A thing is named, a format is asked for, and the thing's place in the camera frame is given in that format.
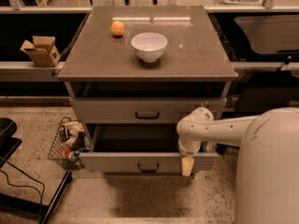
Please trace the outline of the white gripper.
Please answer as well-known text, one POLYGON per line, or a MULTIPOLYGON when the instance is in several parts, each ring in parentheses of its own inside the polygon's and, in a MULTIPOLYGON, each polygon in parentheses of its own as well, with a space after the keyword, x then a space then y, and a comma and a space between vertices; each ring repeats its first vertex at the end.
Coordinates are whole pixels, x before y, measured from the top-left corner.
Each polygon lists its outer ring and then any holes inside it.
POLYGON ((178 140, 178 150, 183 156, 181 158, 181 171, 183 176, 190 176, 194 164, 194 157, 201 148, 200 141, 178 140))

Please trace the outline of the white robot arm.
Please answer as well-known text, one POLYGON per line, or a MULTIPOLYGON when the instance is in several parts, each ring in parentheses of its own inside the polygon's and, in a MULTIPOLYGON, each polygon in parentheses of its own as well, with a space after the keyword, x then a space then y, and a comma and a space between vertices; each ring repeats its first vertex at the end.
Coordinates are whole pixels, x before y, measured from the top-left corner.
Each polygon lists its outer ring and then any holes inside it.
POLYGON ((204 142, 238 147, 235 224, 299 224, 299 108, 214 120, 203 107, 177 125, 192 157, 204 142))

